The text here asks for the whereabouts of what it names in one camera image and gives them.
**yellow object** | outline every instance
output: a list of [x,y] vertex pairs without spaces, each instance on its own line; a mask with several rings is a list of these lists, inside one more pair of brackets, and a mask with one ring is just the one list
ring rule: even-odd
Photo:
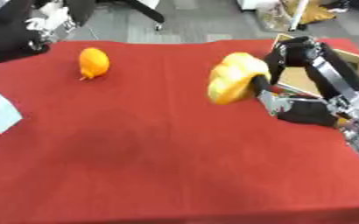
[[81,52],[79,57],[82,80],[92,80],[96,76],[104,75],[108,72],[110,62],[103,51],[96,48],[87,48]]
[[[289,1],[285,0],[284,5],[290,16],[294,16],[295,11],[297,10],[299,1]],[[300,23],[302,25],[311,24],[314,22],[324,21],[335,18],[334,13],[329,12],[327,9],[320,7],[317,1],[311,1],[302,15]]]
[[271,74],[267,64],[246,52],[235,52],[223,59],[209,77],[208,96],[217,104],[227,104],[251,95],[250,81],[256,75]]

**cardboard box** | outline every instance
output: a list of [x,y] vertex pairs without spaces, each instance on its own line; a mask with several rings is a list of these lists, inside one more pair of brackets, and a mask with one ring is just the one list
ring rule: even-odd
[[[292,39],[291,36],[285,34],[279,34],[273,43],[273,46],[277,42],[282,40]],[[359,75],[359,54],[345,52],[335,49],[343,60],[346,60],[353,65]],[[321,96],[314,82],[312,82],[306,74],[305,68],[302,67],[287,67],[283,72],[281,80],[278,84],[281,88],[292,91],[294,93],[302,93],[313,96]]]

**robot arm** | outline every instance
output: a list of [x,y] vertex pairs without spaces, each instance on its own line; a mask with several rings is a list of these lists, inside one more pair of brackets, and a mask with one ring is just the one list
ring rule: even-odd
[[260,102],[272,116],[295,123],[334,126],[339,117],[347,121],[339,128],[346,143],[359,154],[359,76],[327,44],[311,38],[294,38],[275,45],[265,58],[274,85],[286,66],[304,67],[322,98],[275,95],[264,76],[252,80]]
[[94,8],[95,0],[0,0],[0,63],[47,52],[83,26]]

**orange fruit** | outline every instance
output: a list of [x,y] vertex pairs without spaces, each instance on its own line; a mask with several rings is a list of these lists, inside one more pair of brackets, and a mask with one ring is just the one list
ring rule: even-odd
[[81,52],[79,62],[83,80],[91,80],[96,76],[104,75],[110,67],[109,57],[106,53],[92,47]]

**table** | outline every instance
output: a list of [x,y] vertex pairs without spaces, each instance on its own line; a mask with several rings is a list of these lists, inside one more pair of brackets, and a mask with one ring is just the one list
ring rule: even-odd
[[[359,221],[359,157],[338,132],[206,97],[222,57],[271,44],[66,42],[1,64],[0,93],[25,119],[0,136],[0,223]],[[79,81],[90,46],[112,66]]]

